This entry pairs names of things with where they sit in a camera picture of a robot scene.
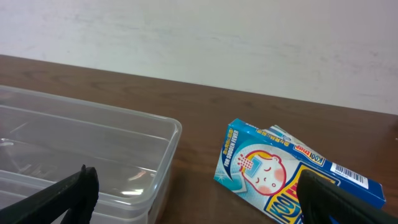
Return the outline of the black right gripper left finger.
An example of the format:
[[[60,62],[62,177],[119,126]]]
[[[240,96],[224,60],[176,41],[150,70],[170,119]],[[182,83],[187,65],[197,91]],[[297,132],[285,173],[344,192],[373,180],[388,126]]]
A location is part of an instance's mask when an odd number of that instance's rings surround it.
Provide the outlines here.
[[[62,223],[89,224],[99,198],[99,180],[94,167],[81,171],[1,209],[1,224],[49,224],[59,216]]]

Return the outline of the blue KoolFever box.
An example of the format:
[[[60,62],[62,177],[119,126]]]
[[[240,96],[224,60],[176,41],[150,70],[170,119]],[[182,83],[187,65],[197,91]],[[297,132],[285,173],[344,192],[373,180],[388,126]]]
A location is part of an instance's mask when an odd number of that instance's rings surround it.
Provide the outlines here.
[[[303,223],[297,184],[310,170],[371,205],[382,208],[382,185],[327,160],[279,126],[259,129],[229,123],[214,179],[277,223]]]

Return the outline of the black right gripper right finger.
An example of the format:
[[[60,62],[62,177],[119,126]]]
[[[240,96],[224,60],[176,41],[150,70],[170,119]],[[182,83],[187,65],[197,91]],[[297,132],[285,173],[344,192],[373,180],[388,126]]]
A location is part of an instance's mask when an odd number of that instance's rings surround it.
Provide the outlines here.
[[[297,197],[304,224],[397,224],[394,217],[310,171],[302,171]]]

